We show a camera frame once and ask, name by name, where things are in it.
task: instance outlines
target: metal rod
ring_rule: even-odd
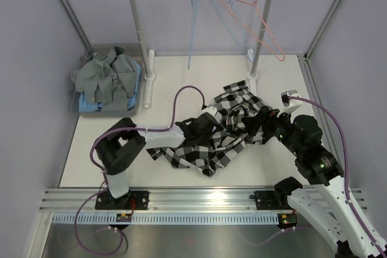
[[[151,72],[151,67],[149,66],[148,50],[146,49],[146,45],[145,45],[144,34],[141,27],[140,16],[138,15],[137,5],[135,3],[135,0],[129,0],[129,2],[131,4],[135,30],[137,32],[137,39],[141,47],[141,53],[143,55],[145,74],[151,75],[152,72]]]
[[[80,40],[82,41],[83,45],[85,46],[85,49],[91,50],[92,48],[91,48],[90,41],[88,40],[81,24],[79,23],[78,18],[75,15],[75,12],[70,5],[70,2],[68,0],[59,0],[59,1],[62,4],[63,8],[65,9],[68,18],[70,19],[71,24],[75,28]]]
[[[310,44],[307,52],[305,53],[305,58],[307,60],[309,60],[310,56],[313,54],[314,49],[317,47],[317,44],[321,40],[321,37],[324,35],[333,17],[336,15],[337,9],[340,7],[342,1],[343,0],[333,0],[331,7],[329,8],[327,14],[324,17],[324,20],[320,24],[320,27],[312,40],[312,43]]]
[[[266,31],[265,24],[267,24],[268,12],[270,10],[271,3],[272,3],[272,0],[265,0],[264,12],[262,14],[263,21],[261,21],[261,27],[259,28],[259,34],[258,34],[258,39],[261,42],[258,42],[256,45],[254,64],[253,64],[252,70],[250,72],[251,75],[256,74],[256,67],[258,66],[259,55],[261,54],[262,42],[264,41],[264,36],[265,36],[265,31]]]

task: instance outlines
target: gray cloth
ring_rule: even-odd
[[[71,74],[77,92],[84,92],[90,104],[103,103],[102,111],[125,111],[134,95],[137,67],[123,50],[114,47],[107,56],[94,53],[92,59]]]

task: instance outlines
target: crumpled fabric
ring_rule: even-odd
[[[128,99],[135,94],[138,69],[134,60],[114,47],[107,56],[98,53],[81,69],[71,74],[77,92],[91,107],[101,103],[102,111],[125,111]]]
[[[247,144],[262,143],[262,129],[251,139],[242,122],[243,117],[253,117],[265,106],[263,101],[249,92],[245,81],[224,87],[224,93],[215,97],[210,106],[218,112],[215,133],[210,138],[210,146],[180,146],[178,148],[147,149],[156,160],[161,156],[177,169],[194,168],[203,175],[211,177],[219,168],[225,168],[232,158],[240,153]]]

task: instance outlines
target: white table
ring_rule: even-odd
[[[156,57],[152,108],[140,109],[132,119],[138,125],[167,125],[171,122],[175,93],[184,85],[203,91],[206,103],[224,92],[223,86],[244,80],[251,64],[244,56],[194,56],[190,70],[187,57]],[[258,64],[258,95],[269,106],[283,108],[281,93],[296,89],[309,98],[296,56],[279,62],[273,56],[261,56]],[[194,90],[184,90],[177,101],[176,120],[197,117],[201,97]],[[295,115],[314,115],[308,104]],[[84,118],[79,121],[60,182],[61,187],[99,187],[103,181],[100,170],[89,160],[94,140],[118,122],[119,118]],[[294,156],[274,138],[266,145],[247,145],[225,169],[218,169],[208,178],[195,169],[174,169],[161,157],[154,161],[142,151],[127,170],[134,187],[235,187],[274,185],[293,176],[307,184],[294,165]]]

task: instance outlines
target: blue cloth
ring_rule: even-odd
[[[136,98],[137,98],[137,91],[138,91],[138,83],[140,81],[140,75],[141,75],[141,67],[138,65],[138,63],[134,62],[137,67],[137,83],[135,84],[134,94],[133,97],[128,99],[128,110],[132,109],[135,106]],[[88,103],[85,98],[85,93],[80,93],[79,96],[79,112],[96,112],[100,111],[103,104],[101,102],[98,103]]]

